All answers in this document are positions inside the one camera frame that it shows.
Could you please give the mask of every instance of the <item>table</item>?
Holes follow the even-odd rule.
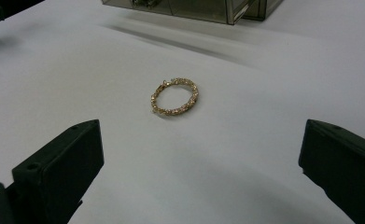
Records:
[[[197,105],[152,114],[173,77]],[[298,158],[308,119],[365,138],[365,2],[285,0],[228,26],[47,0],[0,22],[0,182],[90,119],[105,166],[70,223],[352,223]]]

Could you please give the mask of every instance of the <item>transparent plastic container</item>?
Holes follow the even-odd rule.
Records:
[[[255,2],[266,0],[102,0],[104,5],[201,21],[235,24]]]

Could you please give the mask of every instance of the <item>black object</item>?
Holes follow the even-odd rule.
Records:
[[[44,0],[0,0],[0,21],[4,21],[6,18],[11,17],[21,11],[24,11],[28,7],[32,7]]]
[[[365,139],[309,119],[299,165],[354,222],[365,223]]]
[[[12,170],[0,184],[0,223],[65,224],[104,165],[100,124],[75,125]]]

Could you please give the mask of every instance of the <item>ring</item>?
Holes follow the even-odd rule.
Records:
[[[156,105],[158,96],[162,91],[165,90],[165,88],[174,85],[185,85],[191,87],[193,94],[191,95],[190,99],[188,100],[187,103],[176,109],[159,108]],[[199,90],[197,89],[196,84],[194,84],[191,80],[187,78],[177,77],[171,79],[171,82],[167,82],[166,80],[164,80],[163,83],[159,86],[158,89],[156,89],[155,93],[152,95],[150,102],[152,104],[153,113],[159,113],[166,116],[170,115],[173,116],[173,115],[183,114],[189,109],[191,109],[194,106],[194,104],[196,104],[198,98],[199,98]]]

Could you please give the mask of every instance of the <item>white surface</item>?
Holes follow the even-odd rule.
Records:
[[[201,95],[162,119],[150,95],[172,77]],[[47,0],[0,22],[0,182],[89,119],[105,166],[70,223],[351,223],[298,158],[307,119],[365,137],[365,2],[227,26]]]

